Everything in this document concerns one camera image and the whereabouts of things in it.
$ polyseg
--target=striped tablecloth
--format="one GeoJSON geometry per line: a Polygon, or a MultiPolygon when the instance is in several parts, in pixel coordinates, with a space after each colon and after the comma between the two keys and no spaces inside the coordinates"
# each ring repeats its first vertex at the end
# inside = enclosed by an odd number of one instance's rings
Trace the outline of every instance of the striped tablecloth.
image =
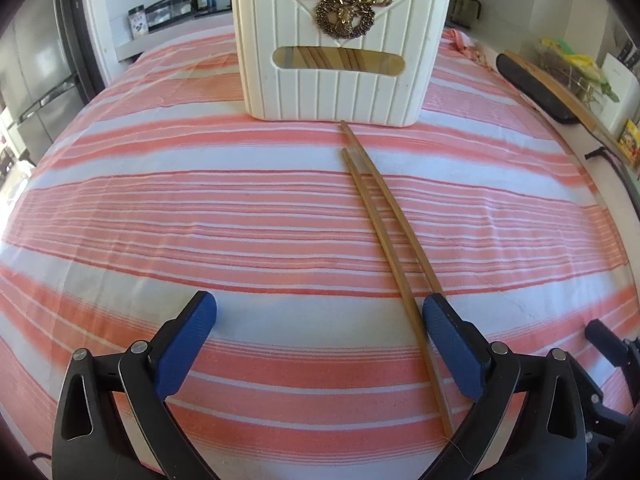
{"type": "MultiPolygon", "coordinates": [[[[415,479],[444,432],[347,141],[336,124],[253,120],[237,63],[230,27],[146,53],[36,169],[2,235],[1,413],[50,452],[70,352],[151,338],[202,288],[218,323],[169,406],[223,479],[415,479]]],[[[582,330],[599,317],[636,333],[634,280],[552,127],[446,34],[418,123],[353,128],[460,316],[514,351],[572,352],[628,409],[582,330]]],[[[459,422],[470,403],[446,391],[459,422]]]]}

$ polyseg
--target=storage box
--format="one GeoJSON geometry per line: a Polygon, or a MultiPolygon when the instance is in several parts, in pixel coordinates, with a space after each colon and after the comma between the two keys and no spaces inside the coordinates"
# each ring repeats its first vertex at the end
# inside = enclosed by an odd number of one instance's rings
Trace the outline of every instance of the storage box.
{"type": "Polygon", "coordinates": [[[448,5],[232,0],[247,111],[272,121],[414,124],[448,5]]]}

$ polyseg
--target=deer head emblem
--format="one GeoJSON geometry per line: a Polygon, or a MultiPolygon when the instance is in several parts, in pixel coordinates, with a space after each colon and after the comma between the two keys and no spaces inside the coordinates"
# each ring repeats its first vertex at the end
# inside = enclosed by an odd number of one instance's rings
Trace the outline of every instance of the deer head emblem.
{"type": "Polygon", "coordinates": [[[321,0],[316,7],[316,22],[332,38],[358,38],[373,26],[376,13],[371,7],[386,7],[392,2],[393,0],[321,0]],[[356,18],[360,22],[354,26],[353,20],[356,18]]]}

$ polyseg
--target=metal screw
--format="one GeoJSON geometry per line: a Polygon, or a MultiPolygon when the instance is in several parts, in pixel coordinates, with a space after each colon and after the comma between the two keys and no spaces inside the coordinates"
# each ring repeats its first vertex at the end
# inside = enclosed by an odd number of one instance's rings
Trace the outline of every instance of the metal screw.
{"type": "Polygon", "coordinates": [[[505,355],[509,351],[509,347],[502,341],[496,341],[491,343],[491,350],[498,355],[505,355]]]}
{"type": "Polygon", "coordinates": [[[566,359],[566,354],[559,348],[554,348],[551,351],[551,355],[558,361],[564,361],[566,359]]]}
{"type": "Polygon", "coordinates": [[[86,348],[79,348],[73,354],[74,361],[82,361],[86,357],[86,348]]]}
{"type": "Polygon", "coordinates": [[[146,351],[148,346],[149,343],[147,343],[146,341],[136,341],[135,343],[133,343],[133,345],[131,345],[131,352],[133,354],[142,354],[142,352],[146,351]]]}

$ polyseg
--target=blue gripper pad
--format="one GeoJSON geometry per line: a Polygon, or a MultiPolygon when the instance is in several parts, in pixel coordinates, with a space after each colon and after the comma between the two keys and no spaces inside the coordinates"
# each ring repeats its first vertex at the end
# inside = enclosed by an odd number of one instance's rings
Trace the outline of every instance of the blue gripper pad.
{"type": "Polygon", "coordinates": [[[485,370],[463,336],[460,316],[443,296],[432,294],[422,304],[422,320],[460,392],[478,402],[484,391],[485,370]]]}
{"type": "Polygon", "coordinates": [[[206,292],[174,339],[169,343],[156,367],[156,394],[160,400],[175,394],[216,323],[216,299],[206,292]]]}

